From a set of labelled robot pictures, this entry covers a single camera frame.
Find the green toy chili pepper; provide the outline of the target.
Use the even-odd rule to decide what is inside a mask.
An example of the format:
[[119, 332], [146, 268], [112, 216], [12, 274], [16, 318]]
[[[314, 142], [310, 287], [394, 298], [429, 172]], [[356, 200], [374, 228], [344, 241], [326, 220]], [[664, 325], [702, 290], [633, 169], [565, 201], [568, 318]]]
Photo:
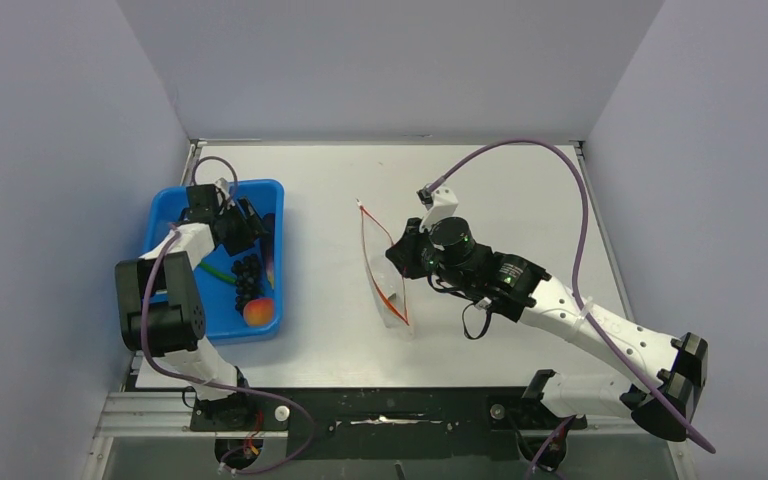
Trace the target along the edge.
[[201, 262], [199, 264], [199, 268], [211, 275], [212, 277], [216, 278], [217, 280], [220, 280], [223, 283], [229, 284], [229, 285], [235, 285], [236, 279], [229, 274], [226, 274], [219, 269], [207, 264], [206, 262]]

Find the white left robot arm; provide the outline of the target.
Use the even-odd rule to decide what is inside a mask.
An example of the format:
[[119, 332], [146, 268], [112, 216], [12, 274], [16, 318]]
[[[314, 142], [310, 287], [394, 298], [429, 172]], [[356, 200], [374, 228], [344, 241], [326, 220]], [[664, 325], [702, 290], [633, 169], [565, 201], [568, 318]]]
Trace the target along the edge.
[[122, 340], [155, 372], [192, 388], [196, 424], [248, 427], [257, 401], [241, 370], [207, 337], [196, 270], [216, 250], [243, 253], [268, 231], [234, 184], [192, 185], [184, 195], [179, 219], [159, 244], [114, 268]]

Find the black toy grape bunch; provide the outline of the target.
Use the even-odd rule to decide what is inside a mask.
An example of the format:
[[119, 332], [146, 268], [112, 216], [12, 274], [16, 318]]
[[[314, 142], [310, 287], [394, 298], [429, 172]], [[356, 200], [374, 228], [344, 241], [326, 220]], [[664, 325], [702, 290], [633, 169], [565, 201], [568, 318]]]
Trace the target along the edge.
[[264, 296], [261, 260], [256, 254], [246, 255], [233, 262], [231, 273], [235, 276], [235, 309], [243, 313], [250, 302]]

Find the clear zip top bag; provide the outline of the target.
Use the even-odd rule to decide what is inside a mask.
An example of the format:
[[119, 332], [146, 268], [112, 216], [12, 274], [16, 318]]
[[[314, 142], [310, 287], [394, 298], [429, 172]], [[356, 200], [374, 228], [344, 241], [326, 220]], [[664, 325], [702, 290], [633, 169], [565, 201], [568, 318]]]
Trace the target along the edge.
[[360, 199], [356, 203], [363, 265], [381, 322], [392, 335], [413, 340], [415, 322], [410, 316], [405, 280], [385, 255], [395, 245], [393, 237]]

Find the red yellow toy peach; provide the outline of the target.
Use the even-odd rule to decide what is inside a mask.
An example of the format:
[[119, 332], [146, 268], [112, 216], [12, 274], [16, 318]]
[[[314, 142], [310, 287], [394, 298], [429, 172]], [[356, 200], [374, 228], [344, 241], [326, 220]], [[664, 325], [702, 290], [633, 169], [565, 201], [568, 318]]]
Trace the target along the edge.
[[242, 317], [250, 328], [267, 326], [275, 317], [275, 302], [268, 297], [250, 300], [243, 307]]

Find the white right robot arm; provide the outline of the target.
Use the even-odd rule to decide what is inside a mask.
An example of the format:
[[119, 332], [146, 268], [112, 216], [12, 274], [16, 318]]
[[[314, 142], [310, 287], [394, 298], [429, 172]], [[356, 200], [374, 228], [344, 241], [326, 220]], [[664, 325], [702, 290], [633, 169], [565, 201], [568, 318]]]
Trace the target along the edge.
[[426, 231], [420, 224], [409, 219], [385, 253], [404, 278], [439, 280], [440, 292], [468, 300], [487, 318], [543, 330], [612, 368], [604, 376], [536, 373], [522, 400], [528, 422], [545, 427], [558, 417], [614, 416], [664, 440], [710, 446], [692, 425], [708, 377], [704, 338], [660, 333], [585, 301], [545, 268], [476, 242], [463, 218]]

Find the purple toy eggplant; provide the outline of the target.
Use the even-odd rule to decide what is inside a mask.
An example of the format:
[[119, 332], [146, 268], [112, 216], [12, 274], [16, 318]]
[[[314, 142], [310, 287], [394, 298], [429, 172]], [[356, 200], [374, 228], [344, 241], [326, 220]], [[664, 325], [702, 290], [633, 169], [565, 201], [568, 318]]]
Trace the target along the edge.
[[262, 218], [263, 225], [266, 229], [265, 236], [261, 239], [261, 258], [263, 263], [264, 273], [271, 288], [275, 287], [275, 231], [276, 231], [276, 215], [274, 213], [268, 213]]

